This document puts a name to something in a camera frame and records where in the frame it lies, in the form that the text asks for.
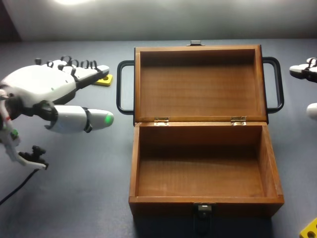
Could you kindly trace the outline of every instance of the wooden box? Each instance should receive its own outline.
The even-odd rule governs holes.
[[[263,63],[277,108],[266,108]],[[121,70],[135,66],[134,110],[120,105]],[[133,215],[272,216],[284,203],[267,113],[284,103],[280,67],[260,45],[136,48],[118,66],[117,106],[134,115]]]

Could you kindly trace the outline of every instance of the metal latch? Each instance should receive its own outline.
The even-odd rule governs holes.
[[[200,236],[211,237],[212,207],[207,203],[194,203],[194,230]]]
[[[204,46],[201,41],[190,41],[190,45],[187,46]]]
[[[154,125],[167,126],[168,125],[168,118],[154,118]]]
[[[243,117],[231,117],[231,125],[246,125],[246,116]]]

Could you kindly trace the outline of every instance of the box lid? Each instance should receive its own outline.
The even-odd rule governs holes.
[[[135,50],[135,122],[267,121],[260,45]]]

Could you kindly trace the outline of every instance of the yellow object with holes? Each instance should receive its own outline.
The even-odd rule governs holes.
[[[97,82],[95,82],[95,85],[99,85],[99,86],[105,86],[108,87],[110,86],[112,83],[112,75],[108,74],[106,77],[99,79]]]
[[[300,238],[314,238],[317,237],[317,218],[309,223],[299,234]]]

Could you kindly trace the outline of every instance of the tabletop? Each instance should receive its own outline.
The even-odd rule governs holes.
[[[189,217],[142,217],[133,220],[128,205],[133,144],[132,116],[116,108],[116,68],[134,58],[134,47],[184,46],[189,41],[34,42],[0,44],[0,78],[16,69],[62,55],[96,60],[113,75],[109,87],[79,90],[68,105],[111,111],[114,123],[92,133],[57,134],[44,128],[39,117],[20,116],[14,121],[22,142],[46,149],[50,166],[0,207],[0,237],[4,238],[149,238],[192,237]],[[289,67],[305,63],[317,52],[316,39],[205,40],[205,45],[261,44],[263,56],[281,64],[285,106],[269,115],[269,131],[283,187],[285,204],[271,219],[215,218],[213,235],[244,238],[290,238],[317,217],[317,121],[306,107],[317,102],[317,84],[293,78]],[[267,104],[277,105],[274,73],[264,66]],[[133,67],[122,75],[122,107],[133,108]],[[0,147],[0,199],[31,172],[12,163]]]

